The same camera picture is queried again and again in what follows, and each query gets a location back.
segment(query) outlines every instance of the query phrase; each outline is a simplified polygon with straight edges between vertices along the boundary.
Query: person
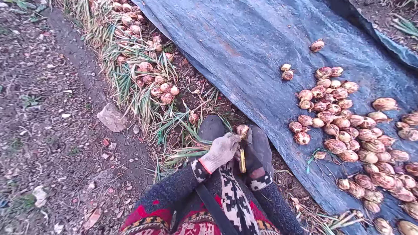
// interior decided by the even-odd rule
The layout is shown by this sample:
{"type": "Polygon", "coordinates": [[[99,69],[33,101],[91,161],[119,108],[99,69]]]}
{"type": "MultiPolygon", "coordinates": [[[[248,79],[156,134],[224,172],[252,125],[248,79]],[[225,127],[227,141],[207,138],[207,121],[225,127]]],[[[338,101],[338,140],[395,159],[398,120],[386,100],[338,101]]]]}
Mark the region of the person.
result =
{"type": "Polygon", "coordinates": [[[239,163],[233,159],[240,137],[224,133],[219,117],[205,118],[198,135],[202,140],[213,141],[210,150],[153,185],[139,199],[120,233],[303,234],[295,215],[273,183],[272,153],[266,134],[258,126],[250,125],[244,148],[247,172],[243,174],[239,163]],[[210,195],[202,198],[209,198],[205,201],[214,199],[215,203],[206,207],[208,203],[202,202],[200,188],[207,189],[210,195]],[[231,227],[233,231],[225,232],[225,227],[231,227]]]}

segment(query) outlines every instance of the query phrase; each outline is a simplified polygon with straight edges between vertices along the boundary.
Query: hand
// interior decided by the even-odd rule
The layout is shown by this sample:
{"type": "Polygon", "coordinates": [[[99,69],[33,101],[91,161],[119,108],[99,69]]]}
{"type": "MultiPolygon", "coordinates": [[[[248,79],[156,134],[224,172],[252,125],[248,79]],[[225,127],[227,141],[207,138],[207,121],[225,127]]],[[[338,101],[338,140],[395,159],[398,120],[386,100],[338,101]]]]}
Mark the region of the hand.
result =
{"type": "Polygon", "coordinates": [[[237,151],[239,135],[226,133],[212,142],[209,152],[199,158],[200,163],[209,174],[212,174],[220,166],[229,162],[237,151]]]}

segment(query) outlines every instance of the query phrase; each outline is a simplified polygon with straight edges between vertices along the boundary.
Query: sleeve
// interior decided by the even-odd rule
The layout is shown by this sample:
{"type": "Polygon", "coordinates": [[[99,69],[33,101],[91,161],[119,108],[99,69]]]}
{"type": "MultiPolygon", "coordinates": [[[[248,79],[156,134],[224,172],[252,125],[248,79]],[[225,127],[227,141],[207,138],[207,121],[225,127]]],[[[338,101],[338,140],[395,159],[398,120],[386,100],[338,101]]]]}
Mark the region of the sleeve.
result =
{"type": "Polygon", "coordinates": [[[294,213],[283,199],[281,193],[273,184],[269,173],[250,182],[250,188],[268,219],[282,232],[282,234],[302,235],[301,225],[294,213]]]}
{"type": "Polygon", "coordinates": [[[202,164],[195,160],[188,167],[164,178],[139,199],[120,232],[127,235],[141,231],[152,235],[168,234],[174,203],[191,194],[209,176],[202,164]]]}

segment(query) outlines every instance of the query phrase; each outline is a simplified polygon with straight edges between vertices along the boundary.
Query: black and white pattern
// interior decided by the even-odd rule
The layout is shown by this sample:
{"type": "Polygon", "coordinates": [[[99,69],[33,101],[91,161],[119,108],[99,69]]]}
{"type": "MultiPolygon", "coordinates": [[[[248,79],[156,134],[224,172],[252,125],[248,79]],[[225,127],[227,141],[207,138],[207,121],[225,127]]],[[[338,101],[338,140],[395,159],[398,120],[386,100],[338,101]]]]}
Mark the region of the black and white pattern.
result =
{"type": "Polygon", "coordinates": [[[269,186],[273,182],[271,176],[266,172],[264,176],[251,181],[250,187],[252,191],[258,191],[269,186]]]}
{"type": "Polygon", "coordinates": [[[222,208],[240,234],[258,235],[260,231],[250,203],[232,172],[234,162],[230,161],[219,168],[222,184],[222,208]]]}
{"type": "Polygon", "coordinates": [[[191,168],[193,170],[194,177],[196,177],[197,182],[202,183],[207,179],[209,173],[204,169],[203,165],[198,160],[194,160],[191,163],[191,168]]]}

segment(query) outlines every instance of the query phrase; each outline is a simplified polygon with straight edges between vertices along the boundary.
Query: cuff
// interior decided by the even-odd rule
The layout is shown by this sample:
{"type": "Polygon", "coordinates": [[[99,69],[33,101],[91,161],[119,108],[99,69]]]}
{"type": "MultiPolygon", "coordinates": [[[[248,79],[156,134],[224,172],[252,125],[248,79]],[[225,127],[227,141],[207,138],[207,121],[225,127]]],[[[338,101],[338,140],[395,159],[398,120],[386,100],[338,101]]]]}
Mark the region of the cuff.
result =
{"type": "Polygon", "coordinates": [[[252,191],[261,190],[267,186],[269,186],[273,182],[270,174],[266,172],[264,176],[254,179],[250,182],[250,187],[252,191]]]}
{"type": "Polygon", "coordinates": [[[193,175],[199,184],[210,176],[210,174],[203,167],[202,163],[198,160],[191,162],[191,169],[193,170],[193,175]]]}

